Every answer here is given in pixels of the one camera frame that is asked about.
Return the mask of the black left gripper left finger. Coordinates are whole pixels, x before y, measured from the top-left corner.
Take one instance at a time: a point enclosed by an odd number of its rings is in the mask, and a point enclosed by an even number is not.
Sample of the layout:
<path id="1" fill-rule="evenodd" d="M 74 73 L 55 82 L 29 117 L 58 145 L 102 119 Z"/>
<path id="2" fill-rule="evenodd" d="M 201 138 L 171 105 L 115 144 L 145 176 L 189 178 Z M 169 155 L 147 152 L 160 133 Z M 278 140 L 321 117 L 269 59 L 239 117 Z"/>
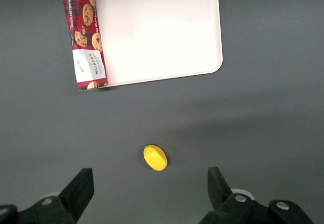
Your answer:
<path id="1" fill-rule="evenodd" d="M 1 206 L 1 223 L 77 223 L 94 195 L 93 171 L 83 168 L 57 196 L 47 196 L 18 211 Z"/>

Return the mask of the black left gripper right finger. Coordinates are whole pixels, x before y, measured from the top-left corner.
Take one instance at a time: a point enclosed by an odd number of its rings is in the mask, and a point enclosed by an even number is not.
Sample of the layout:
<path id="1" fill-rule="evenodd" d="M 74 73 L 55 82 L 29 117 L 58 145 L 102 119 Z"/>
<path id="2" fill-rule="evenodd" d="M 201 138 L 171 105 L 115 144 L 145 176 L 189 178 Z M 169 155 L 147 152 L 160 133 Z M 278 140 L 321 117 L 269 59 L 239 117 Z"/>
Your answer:
<path id="1" fill-rule="evenodd" d="M 313 223 L 294 202 L 272 200 L 266 207 L 250 192 L 230 188 L 217 167 L 208 168 L 208 195 L 213 210 L 200 223 Z"/>

